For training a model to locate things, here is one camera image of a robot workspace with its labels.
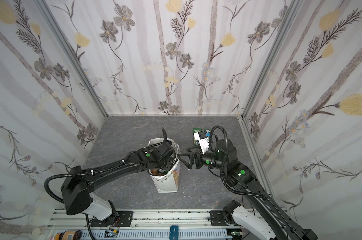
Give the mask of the green snack packet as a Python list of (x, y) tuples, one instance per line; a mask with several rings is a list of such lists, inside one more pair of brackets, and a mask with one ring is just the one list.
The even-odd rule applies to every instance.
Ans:
[(207, 131), (207, 132), (210, 132), (210, 129), (204, 129), (204, 128), (193, 128), (193, 134), (194, 134), (194, 133), (201, 132), (201, 131)]

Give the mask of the cartoon animal paper bag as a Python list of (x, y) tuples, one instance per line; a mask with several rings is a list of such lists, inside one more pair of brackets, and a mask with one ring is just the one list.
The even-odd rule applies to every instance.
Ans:
[[(180, 146), (173, 139), (168, 140), (173, 143), (177, 155), (179, 155), (181, 153)], [(165, 176), (152, 176), (149, 172), (159, 194), (176, 193), (179, 189), (181, 161), (178, 160), (177, 156), (175, 160), (172, 168), (165, 169), (168, 172)]]

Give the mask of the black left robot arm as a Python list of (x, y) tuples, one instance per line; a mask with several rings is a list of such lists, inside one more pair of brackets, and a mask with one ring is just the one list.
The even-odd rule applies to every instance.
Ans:
[(169, 169), (177, 153), (164, 128), (162, 132), (163, 138), (159, 143), (129, 152), (122, 160), (93, 169), (83, 170), (77, 166), (67, 174), (48, 177), (44, 182), (45, 191), (54, 200), (65, 205), (69, 216), (80, 213), (96, 216), (101, 211), (91, 211), (103, 208), (107, 210), (106, 216), (109, 217), (113, 212), (112, 204), (103, 203), (102, 199), (98, 204), (96, 197), (92, 197), (91, 194), (98, 188), (127, 175)]

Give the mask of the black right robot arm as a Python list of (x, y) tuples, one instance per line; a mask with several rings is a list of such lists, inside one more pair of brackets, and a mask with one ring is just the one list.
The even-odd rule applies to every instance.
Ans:
[(188, 149), (180, 157), (188, 157), (182, 163), (188, 169), (207, 166), (219, 169), (224, 187), (231, 193), (246, 197), (261, 215), (249, 213), (240, 203), (232, 201), (223, 208), (223, 218), (229, 225), (240, 225), (260, 240), (316, 240), (318, 236), (311, 229), (304, 229), (274, 201), (263, 188), (257, 176), (240, 162), (237, 149), (227, 136), (226, 130), (215, 126), (210, 131), (194, 133), (200, 151)]

